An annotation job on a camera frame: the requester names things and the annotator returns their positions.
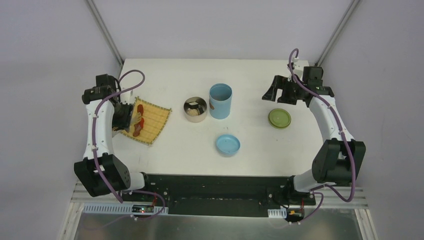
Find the metal tongs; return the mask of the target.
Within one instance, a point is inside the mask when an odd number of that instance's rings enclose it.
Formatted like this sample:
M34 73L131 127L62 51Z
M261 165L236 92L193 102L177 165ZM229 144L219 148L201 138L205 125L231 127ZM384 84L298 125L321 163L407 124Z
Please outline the metal tongs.
M140 117L142 117L140 113L133 115L132 111L121 115L115 113L112 118L112 130L130 132L131 126L134 126Z

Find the brown toy sausage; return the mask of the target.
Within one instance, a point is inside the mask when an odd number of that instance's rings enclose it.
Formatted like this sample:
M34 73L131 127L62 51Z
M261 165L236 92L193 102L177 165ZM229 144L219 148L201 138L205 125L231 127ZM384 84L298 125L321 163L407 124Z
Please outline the brown toy sausage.
M134 131L132 133L132 136L135 137L135 138L138 137L141 133L141 130L142 130L142 127L139 124L136 124L134 126Z

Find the red toy meat piece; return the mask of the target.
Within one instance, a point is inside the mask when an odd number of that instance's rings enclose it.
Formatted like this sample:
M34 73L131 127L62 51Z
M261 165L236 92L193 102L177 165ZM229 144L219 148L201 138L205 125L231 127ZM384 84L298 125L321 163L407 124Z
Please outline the red toy meat piece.
M138 119L138 122L134 125L134 127L136 129L143 129L144 128L144 122L145 122L144 118L143 117L140 117Z

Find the red toy meat slice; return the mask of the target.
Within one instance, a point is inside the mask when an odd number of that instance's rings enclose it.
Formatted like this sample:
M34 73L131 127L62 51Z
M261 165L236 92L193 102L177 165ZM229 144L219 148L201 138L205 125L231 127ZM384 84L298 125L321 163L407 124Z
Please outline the red toy meat slice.
M143 113L144 113L144 106L142 104L139 104L137 106L137 113L140 113L141 115L143 115Z

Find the green round lid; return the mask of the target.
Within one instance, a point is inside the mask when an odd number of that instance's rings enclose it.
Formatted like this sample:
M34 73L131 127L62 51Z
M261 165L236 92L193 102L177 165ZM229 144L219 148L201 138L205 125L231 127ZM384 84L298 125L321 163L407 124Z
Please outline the green round lid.
M268 113L267 118L268 123L272 127L280 130L287 128L292 122L292 118L289 112L282 108L272 109Z

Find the beige round rice ball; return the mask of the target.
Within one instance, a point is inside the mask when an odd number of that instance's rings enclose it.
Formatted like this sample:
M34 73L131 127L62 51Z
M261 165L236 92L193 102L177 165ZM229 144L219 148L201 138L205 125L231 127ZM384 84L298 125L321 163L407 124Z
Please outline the beige round rice ball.
M191 117L196 117L199 115L199 112L197 109L189 109L186 113Z

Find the sushi roll white black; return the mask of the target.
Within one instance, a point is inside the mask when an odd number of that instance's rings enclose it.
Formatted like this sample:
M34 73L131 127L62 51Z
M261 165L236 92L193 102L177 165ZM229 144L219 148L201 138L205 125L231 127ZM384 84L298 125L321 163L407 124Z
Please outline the sushi roll white black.
M198 109L199 103L198 102L189 102L189 103L187 103L187 107L190 110Z

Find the blue round lid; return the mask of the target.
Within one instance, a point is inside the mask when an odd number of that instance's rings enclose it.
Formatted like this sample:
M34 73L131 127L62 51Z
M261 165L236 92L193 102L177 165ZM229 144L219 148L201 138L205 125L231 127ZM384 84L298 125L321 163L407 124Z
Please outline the blue round lid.
M234 135L223 134L216 139L215 147L223 156L231 157L240 150L241 143Z

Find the sushi roll red centre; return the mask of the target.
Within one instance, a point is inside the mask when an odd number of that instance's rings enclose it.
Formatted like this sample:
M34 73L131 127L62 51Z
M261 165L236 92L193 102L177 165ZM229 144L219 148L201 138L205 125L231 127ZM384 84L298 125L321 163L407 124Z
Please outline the sushi roll red centre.
M197 108L197 110L199 112L199 115L202 115L205 112L203 106L201 106L201 105Z

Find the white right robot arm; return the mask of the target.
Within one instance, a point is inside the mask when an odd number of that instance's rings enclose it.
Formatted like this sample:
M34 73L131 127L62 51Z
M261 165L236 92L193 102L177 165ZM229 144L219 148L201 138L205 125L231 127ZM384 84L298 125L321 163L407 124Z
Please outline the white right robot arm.
M289 188L284 190L284 200L296 205L304 193L327 185L356 185L366 146L349 133L338 113L333 90L323 85L323 69L305 66L295 71L302 79L275 75L270 88L262 96L265 101L296 105L305 102L318 124L323 144L312 161L311 169L294 175Z

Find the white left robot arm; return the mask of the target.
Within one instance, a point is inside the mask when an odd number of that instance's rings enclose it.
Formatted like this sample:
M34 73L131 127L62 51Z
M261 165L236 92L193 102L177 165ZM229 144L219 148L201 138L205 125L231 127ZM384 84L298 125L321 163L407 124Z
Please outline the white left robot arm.
M153 189L145 184L142 173L131 173L118 159L113 148L113 133L128 131L135 123L134 102L121 99L133 87L122 89L121 81L102 74L95 78L95 86L81 96L85 105L88 125L85 152L82 160L74 163L73 171L91 197L113 194L123 203L122 191L133 190L140 202L152 198Z

